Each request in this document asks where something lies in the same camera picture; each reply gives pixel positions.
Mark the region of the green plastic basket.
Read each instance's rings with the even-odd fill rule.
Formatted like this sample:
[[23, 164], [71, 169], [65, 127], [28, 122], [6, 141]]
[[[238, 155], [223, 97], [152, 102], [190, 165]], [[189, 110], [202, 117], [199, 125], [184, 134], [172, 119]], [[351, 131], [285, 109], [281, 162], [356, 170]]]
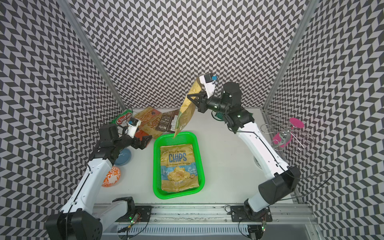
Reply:
[[[178, 193], [167, 193], [161, 188], [161, 150], [162, 146], [174, 146], [192, 144], [194, 148], [194, 155], [196, 159], [196, 165], [198, 170], [198, 180], [200, 186], [195, 189], [189, 189]], [[186, 196], [198, 193], [203, 189], [205, 185], [205, 175], [203, 164], [201, 160], [201, 154], [199, 149], [198, 140], [195, 134], [191, 132], [181, 132], [176, 137], [173, 134], [163, 135], [156, 139], [154, 143], [154, 176], [153, 176], [153, 190], [154, 194], [162, 199], [167, 200], [171, 198]]]

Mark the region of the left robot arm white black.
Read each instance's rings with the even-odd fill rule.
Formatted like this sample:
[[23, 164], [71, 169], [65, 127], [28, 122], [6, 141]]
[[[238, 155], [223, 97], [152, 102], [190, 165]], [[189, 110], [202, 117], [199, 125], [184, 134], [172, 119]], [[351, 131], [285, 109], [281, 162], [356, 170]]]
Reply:
[[103, 231], [119, 218], [135, 212], [131, 197], [113, 200], [102, 212], [94, 213], [97, 195], [121, 151], [127, 147], [145, 149], [152, 136], [135, 136], [141, 121], [130, 120], [126, 127], [103, 125], [84, 176], [58, 214], [50, 215], [45, 229], [51, 240], [99, 240]]

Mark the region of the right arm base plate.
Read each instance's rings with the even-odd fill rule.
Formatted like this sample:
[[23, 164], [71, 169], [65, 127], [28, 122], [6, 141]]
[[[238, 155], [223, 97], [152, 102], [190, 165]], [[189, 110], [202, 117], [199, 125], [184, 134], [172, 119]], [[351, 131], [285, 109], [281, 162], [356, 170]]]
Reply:
[[229, 209], [232, 222], [256, 222], [263, 221], [269, 223], [273, 221], [272, 213], [269, 208], [264, 208], [259, 212], [254, 212], [250, 207], [244, 205], [232, 205]]

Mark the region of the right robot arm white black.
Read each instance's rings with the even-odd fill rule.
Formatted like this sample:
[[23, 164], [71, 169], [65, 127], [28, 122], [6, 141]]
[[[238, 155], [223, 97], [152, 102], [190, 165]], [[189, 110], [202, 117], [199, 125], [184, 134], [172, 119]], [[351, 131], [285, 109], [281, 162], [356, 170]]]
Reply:
[[294, 192], [300, 180], [300, 169], [289, 166], [267, 142], [251, 113], [242, 107], [238, 83], [225, 83], [220, 97], [209, 96], [200, 85], [197, 87], [190, 90], [187, 99], [201, 113], [206, 110], [222, 113], [228, 129], [244, 141], [264, 172], [267, 180], [244, 202], [244, 211], [253, 221], [265, 217], [269, 206]]

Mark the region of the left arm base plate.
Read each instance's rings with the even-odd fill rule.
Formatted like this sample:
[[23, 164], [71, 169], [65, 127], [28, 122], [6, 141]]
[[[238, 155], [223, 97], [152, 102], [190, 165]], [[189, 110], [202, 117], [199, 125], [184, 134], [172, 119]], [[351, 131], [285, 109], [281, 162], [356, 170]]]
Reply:
[[147, 223], [151, 219], [152, 206], [136, 206], [133, 211], [125, 214], [116, 220], [117, 223], [128, 223], [132, 222], [136, 217], [136, 221]]

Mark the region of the yellow blue Chips bag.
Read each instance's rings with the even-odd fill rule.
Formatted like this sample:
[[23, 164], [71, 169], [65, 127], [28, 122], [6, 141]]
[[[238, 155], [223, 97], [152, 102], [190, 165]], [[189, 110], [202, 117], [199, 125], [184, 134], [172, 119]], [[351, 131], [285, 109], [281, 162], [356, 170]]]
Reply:
[[192, 144], [162, 146], [161, 188], [167, 193], [178, 193], [200, 186]]

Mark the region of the yellow green Chips bag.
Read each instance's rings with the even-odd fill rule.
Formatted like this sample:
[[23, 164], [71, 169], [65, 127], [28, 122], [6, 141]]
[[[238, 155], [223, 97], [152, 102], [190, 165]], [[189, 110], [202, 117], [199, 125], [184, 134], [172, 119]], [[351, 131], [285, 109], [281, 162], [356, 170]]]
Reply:
[[[196, 94], [199, 92], [205, 92], [205, 91], [203, 90], [203, 85], [199, 81], [199, 77], [197, 77], [191, 89], [187, 93], [187, 95]], [[186, 96], [182, 106], [180, 107], [180, 112], [177, 119], [177, 125], [174, 133], [174, 137], [176, 137], [190, 122], [197, 106], [198, 105], [194, 105], [190, 100], [188, 100]]]

